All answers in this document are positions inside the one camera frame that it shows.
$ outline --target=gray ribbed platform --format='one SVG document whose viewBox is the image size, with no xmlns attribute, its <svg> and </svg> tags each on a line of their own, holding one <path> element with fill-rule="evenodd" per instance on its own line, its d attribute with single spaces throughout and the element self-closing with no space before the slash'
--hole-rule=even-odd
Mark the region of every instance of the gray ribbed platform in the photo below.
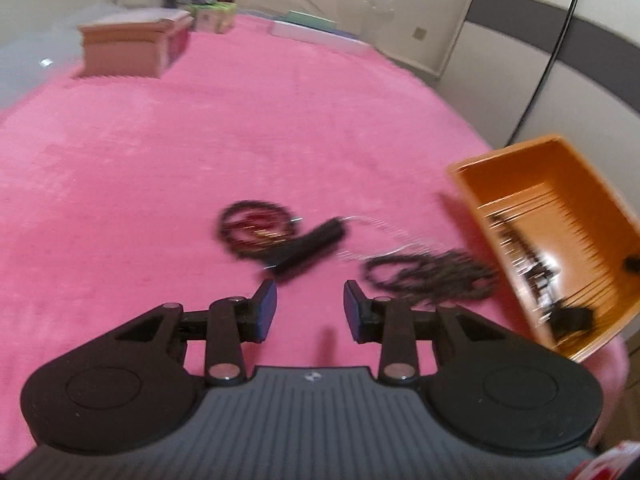
<svg viewBox="0 0 640 480">
<path fill-rule="evenodd" d="M 115 456 L 39 447 L 9 480 L 554 480 L 590 458 L 499 456 L 444 431 L 409 390 L 368 368 L 259 368 L 213 389 L 171 436 Z"/>
</svg>

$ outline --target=pink carpet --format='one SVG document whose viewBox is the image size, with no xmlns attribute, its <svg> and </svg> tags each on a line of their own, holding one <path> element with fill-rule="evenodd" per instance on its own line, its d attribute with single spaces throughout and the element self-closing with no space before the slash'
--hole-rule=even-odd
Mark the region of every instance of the pink carpet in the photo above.
<svg viewBox="0 0 640 480">
<path fill-rule="evenodd" d="M 487 150 L 471 127 L 374 51 L 274 38 L 258 19 L 193 35 L 161 80 L 57 78 L 2 117 L 0 142 L 0 470 L 33 446 L 18 398 L 38 366 L 159 303 L 200 310 L 253 293 L 258 266 L 212 238 L 235 200 L 285 204 L 305 229 L 375 216 L 491 259 L 444 171 Z M 366 252 L 393 244 L 366 228 L 345 242 Z M 379 347 L 356 345 L 342 310 L 342 285 L 359 276 L 356 263 L 331 257 L 281 286 L 270 336 L 246 348 L 247 361 L 376 370 Z M 526 332 L 505 284 L 472 307 Z M 433 372 L 429 344 L 420 355 Z M 191 346 L 188 369 L 200 372 L 202 359 Z M 623 344 L 588 366 L 612 410 Z"/>
</svg>

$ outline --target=metal screw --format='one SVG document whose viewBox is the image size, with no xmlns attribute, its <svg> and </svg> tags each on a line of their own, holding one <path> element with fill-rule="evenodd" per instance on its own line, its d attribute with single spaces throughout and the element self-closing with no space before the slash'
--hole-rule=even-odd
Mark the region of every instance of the metal screw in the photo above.
<svg viewBox="0 0 640 480">
<path fill-rule="evenodd" d="M 415 368 L 407 363 L 391 363 L 385 366 L 383 372 L 391 379 L 403 381 L 415 375 Z"/>
<path fill-rule="evenodd" d="M 228 381 L 240 375 L 240 367 L 231 363 L 218 363 L 209 368 L 209 375 L 214 379 Z"/>
</svg>

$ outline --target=gray stripe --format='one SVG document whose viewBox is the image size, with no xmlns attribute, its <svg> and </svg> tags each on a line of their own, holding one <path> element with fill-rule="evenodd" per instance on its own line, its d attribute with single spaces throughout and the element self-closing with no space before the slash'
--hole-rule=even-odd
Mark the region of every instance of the gray stripe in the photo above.
<svg viewBox="0 0 640 480">
<path fill-rule="evenodd" d="M 551 54 L 566 13 L 535 0 L 473 0 L 466 20 Z M 640 112 L 640 48 L 633 43 L 574 15 L 558 60 Z"/>
<path fill-rule="evenodd" d="M 552 53 L 566 9 L 535 0 L 472 0 L 468 22 L 497 30 L 516 40 Z"/>
<path fill-rule="evenodd" d="M 640 48 L 634 44 L 574 17 L 558 59 L 640 112 Z"/>
</svg>

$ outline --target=orange bin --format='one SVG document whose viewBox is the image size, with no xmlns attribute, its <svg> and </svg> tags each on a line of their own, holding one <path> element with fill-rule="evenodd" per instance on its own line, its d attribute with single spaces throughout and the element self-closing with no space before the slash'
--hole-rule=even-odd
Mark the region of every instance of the orange bin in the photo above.
<svg viewBox="0 0 640 480">
<path fill-rule="evenodd" d="M 449 173 L 497 255 L 536 340 L 583 361 L 640 312 L 640 276 L 623 262 L 640 254 L 636 216 L 559 136 L 522 142 L 449 166 Z M 524 277 L 515 229 L 535 248 L 558 299 L 594 309 L 594 327 L 556 340 L 540 298 Z"/>
</svg>

